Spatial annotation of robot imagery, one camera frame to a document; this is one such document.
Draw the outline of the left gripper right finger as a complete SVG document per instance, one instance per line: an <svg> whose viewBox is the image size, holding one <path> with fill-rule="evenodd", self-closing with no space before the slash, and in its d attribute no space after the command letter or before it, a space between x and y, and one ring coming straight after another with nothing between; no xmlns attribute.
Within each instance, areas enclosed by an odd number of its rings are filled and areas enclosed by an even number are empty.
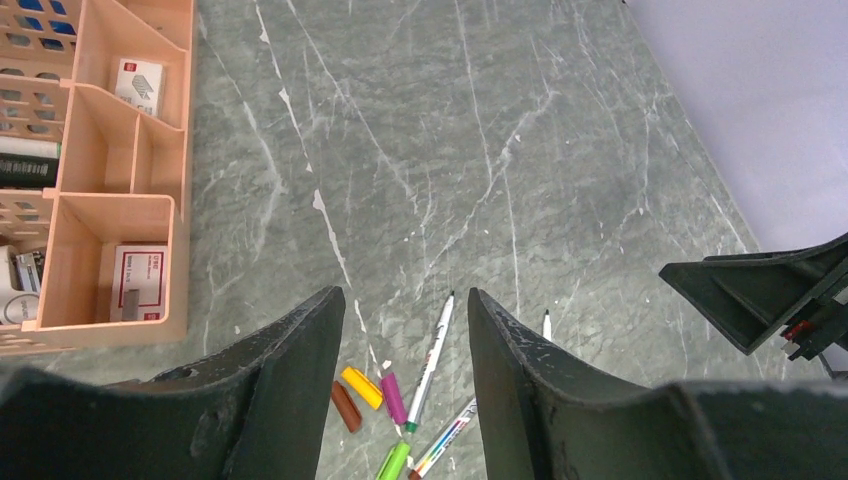
<svg viewBox="0 0 848 480"><path fill-rule="evenodd" d="M599 370L468 296L469 342L492 479L843 479L847 386L679 381Z"/></svg>

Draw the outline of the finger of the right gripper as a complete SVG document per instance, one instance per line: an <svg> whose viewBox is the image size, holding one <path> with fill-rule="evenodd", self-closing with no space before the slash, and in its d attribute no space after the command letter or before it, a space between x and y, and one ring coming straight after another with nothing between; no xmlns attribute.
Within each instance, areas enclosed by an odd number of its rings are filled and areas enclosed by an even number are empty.
<svg viewBox="0 0 848 480"><path fill-rule="evenodd" d="M779 299L789 268L846 268L847 236L798 250L708 256L669 263L659 277L738 350L752 354L780 332Z"/></svg>

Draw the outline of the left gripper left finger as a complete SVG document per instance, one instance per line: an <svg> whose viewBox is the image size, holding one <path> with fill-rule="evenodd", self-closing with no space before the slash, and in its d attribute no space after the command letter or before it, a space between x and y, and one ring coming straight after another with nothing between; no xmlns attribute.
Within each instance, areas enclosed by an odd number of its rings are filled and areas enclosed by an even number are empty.
<svg viewBox="0 0 848 480"><path fill-rule="evenodd" d="M147 381L1 368L5 479L312 479L345 298L322 289L223 350Z"/></svg>

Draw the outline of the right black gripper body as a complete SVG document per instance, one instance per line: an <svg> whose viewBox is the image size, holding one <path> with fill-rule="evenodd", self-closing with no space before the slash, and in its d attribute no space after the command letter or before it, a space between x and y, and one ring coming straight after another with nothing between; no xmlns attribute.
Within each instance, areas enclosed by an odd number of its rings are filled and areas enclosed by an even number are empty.
<svg viewBox="0 0 848 480"><path fill-rule="evenodd" d="M847 343L846 268L789 268L781 287L778 326L790 361L812 360Z"/></svg>

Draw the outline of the white marker pen orange tip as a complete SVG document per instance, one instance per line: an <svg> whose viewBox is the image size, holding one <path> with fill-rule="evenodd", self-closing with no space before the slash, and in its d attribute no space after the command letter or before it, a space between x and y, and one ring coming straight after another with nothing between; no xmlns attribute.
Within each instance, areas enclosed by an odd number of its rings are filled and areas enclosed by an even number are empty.
<svg viewBox="0 0 848 480"><path fill-rule="evenodd" d="M542 337L547 341L552 340L552 320L549 309L546 309L543 315Z"/></svg>

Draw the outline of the purple pen cap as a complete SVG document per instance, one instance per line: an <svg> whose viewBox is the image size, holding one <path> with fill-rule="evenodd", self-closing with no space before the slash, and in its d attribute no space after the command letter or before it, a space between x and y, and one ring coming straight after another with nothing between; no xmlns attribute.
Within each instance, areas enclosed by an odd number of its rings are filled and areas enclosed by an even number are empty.
<svg viewBox="0 0 848 480"><path fill-rule="evenodd" d="M393 372L385 375L380 380L380 388L392 421L398 426L404 426L408 420L408 414L396 375Z"/></svg>

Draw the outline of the green pen cap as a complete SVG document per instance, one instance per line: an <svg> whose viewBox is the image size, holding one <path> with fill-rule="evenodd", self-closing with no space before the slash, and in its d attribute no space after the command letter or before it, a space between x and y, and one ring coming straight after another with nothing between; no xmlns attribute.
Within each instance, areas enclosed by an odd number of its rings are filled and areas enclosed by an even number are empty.
<svg viewBox="0 0 848 480"><path fill-rule="evenodd" d="M377 480L397 480L406 467L407 457L410 452L410 445L404 441L399 441L393 446L384 462L379 469Z"/></svg>

